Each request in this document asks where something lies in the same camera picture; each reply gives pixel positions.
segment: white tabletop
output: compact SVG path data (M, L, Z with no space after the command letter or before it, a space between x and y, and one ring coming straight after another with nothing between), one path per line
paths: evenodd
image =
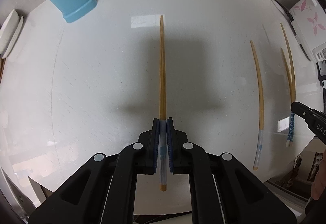
M67 24L46 1L26 18L0 86L1 166L36 204L27 176L54 191L94 153L119 153L158 116L159 15L165 18L167 115L206 152L230 152L260 180L280 173L312 139L295 119L294 142L277 123L290 115L280 47L283 22L294 58L297 101L322 110L308 61L271 0L98 0ZM258 85L265 104L259 169L253 171ZM187 175L139 175L135 214L191 210Z

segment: white bowl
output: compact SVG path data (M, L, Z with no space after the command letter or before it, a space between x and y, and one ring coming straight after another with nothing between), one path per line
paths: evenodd
M0 29L0 54L2 55L13 37L15 30L19 23L19 16L16 10L12 10L11 13L8 15L6 20L4 21L1 29Z

